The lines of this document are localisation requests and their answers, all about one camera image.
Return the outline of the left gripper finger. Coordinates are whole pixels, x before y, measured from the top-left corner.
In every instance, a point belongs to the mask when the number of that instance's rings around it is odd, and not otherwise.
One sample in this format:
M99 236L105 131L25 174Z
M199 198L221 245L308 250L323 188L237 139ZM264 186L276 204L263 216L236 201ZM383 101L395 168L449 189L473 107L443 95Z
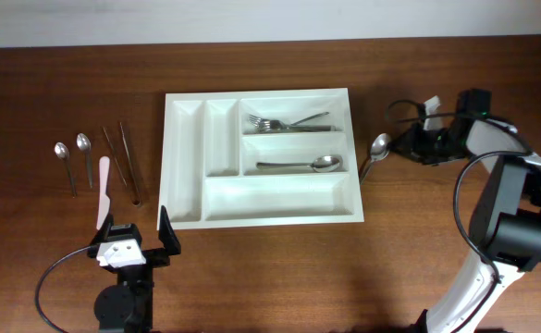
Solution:
M92 238L90 245L99 245L102 242L106 242L108 238L109 231L114 224L114 217L108 213L105 217L105 220L102 226L97 230L96 234Z
M170 219L164 205L160 206L159 211L158 239L164 245L164 249L168 255L181 254L180 242L171 226Z

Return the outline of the metal tweezers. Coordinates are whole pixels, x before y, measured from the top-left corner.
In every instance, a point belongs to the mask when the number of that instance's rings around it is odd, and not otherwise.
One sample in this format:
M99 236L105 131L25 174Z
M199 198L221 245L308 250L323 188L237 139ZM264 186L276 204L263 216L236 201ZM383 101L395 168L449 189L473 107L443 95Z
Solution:
M122 144L121 153L117 151L117 148L111 140L111 136L108 134L106 127L102 126L101 130L105 137L106 146L109 150L110 156L114 160L117 173L127 193L129 194L132 205L135 207L142 207L141 191L131 156L129 135L126 132L123 122L118 122L118 132Z

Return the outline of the large spoon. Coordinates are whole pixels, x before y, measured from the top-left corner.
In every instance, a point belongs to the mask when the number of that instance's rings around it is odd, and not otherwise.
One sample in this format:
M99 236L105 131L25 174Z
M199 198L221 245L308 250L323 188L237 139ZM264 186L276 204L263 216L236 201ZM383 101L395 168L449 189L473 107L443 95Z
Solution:
M375 162L385 159L389 152L389 143L391 137L387 133L381 133L373 141L372 145L368 148L367 156L362 166L359 169L359 183L363 184L369 171L371 170Z
M329 173L341 167L341 160L334 155L323 155L309 162L270 163L257 162L256 169L263 172Z

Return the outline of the fork black handle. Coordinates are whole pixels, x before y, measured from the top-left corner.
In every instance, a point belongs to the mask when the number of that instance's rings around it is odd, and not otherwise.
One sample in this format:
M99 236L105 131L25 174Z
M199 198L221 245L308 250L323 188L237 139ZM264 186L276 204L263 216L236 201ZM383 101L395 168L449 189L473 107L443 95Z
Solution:
M313 120L313 119L316 119L316 118L319 118L319 117L323 117L323 116L327 116L328 115L328 112L323 112L323 113L319 113L319 114L315 114L315 115L312 115L310 117L306 117L304 119L301 119L299 121L296 121L294 123L291 123L289 125L303 125L303 122L306 122L306 121L310 121L310 120Z

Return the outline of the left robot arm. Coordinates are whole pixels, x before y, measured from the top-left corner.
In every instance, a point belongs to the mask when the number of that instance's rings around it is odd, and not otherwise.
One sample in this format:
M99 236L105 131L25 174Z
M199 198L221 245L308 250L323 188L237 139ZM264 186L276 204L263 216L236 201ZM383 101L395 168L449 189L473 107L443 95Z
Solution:
M117 276L117 283L102 290L93 311L100 332L149 332L153 329L153 271L170 265L181 245L170 225L166 208L159 211L160 248L144 250L134 224L116 225L108 214L90 242L88 256Z

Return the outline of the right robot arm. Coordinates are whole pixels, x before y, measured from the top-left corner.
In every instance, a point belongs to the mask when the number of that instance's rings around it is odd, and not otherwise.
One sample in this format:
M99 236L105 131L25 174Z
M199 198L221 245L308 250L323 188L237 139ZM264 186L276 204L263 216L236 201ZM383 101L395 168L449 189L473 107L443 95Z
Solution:
M491 93L460 92L448 126L433 101L410 101L416 117L389 149L425 166L466 160L452 194L469 252L449 291L411 332L476 332L502 293L541 264L541 156L514 123L491 113Z

